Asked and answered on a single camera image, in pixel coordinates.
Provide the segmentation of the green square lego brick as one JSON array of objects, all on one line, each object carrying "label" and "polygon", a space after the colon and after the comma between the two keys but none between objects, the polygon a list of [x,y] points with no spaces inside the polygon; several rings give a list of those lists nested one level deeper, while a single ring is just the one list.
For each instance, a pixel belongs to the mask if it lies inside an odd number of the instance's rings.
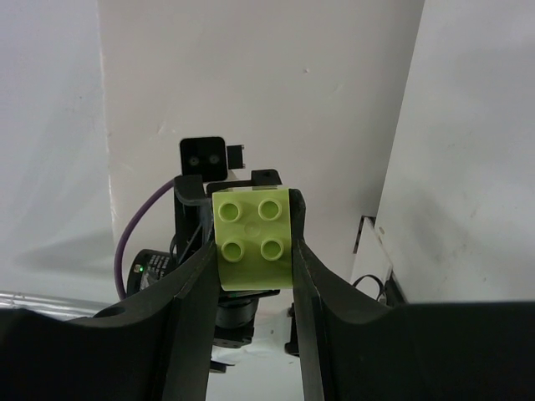
[{"label": "green square lego brick", "polygon": [[222,289],[289,289],[292,237],[289,189],[235,188],[212,194],[217,265]]}]

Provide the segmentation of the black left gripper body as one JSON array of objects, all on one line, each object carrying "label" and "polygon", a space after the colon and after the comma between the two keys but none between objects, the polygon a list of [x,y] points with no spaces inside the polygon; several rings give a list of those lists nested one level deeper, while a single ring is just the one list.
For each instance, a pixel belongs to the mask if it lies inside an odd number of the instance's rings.
[{"label": "black left gripper body", "polygon": [[171,181],[174,196],[175,235],[170,251],[175,250],[173,267],[190,258],[211,238],[213,212],[211,195],[217,191],[234,188],[277,186],[275,169],[252,170],[248,180],[209,182],[200,175],[178,175]]}]

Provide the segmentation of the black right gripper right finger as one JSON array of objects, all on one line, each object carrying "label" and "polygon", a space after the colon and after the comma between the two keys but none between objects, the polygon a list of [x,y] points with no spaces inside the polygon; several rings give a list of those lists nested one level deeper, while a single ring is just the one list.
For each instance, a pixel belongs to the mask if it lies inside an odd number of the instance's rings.
[{"label": "black right gripper right finger", "polygon": [[293,300],[307,400],[531,400],[532,302],[387,307],[330,271],[291,192]]}]

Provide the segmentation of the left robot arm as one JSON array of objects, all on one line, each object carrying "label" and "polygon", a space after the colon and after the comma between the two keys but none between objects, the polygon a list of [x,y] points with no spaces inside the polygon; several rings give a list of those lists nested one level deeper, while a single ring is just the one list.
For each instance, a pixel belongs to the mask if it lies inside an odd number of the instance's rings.
[{"label": "left robot arm", "polygon": [[[251,186],[281,185],[274,169],[254,170],[248,180],[201,183],[199,175],[179,175],[165,183],[146,200],[130,219],[120,236],[114,259],[115,277],[120,276],[125,247],[133,230],[145,213],[168,191],[173,192],[175,234],[169,251],[142,250],[133,260],[125,284],[117,283],[120,298],[130,297],[168,276],[183,265],[213,237],[213,217],[209,196],[223,189]],[[280,291],[220,290],[213,344],[220,348],[238,350],[252,342],[258,302],[274,297]]]}]

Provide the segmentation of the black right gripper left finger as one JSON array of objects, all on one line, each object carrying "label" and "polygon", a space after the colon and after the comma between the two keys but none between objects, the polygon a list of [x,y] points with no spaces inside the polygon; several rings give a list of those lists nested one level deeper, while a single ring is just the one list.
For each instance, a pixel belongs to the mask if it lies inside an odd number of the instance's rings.
[{"label": "black right gripper left finger", "polygon": [[220,292],[205,244],[168,276],[92,317],[1,312],[4,400],[203,400]]}]

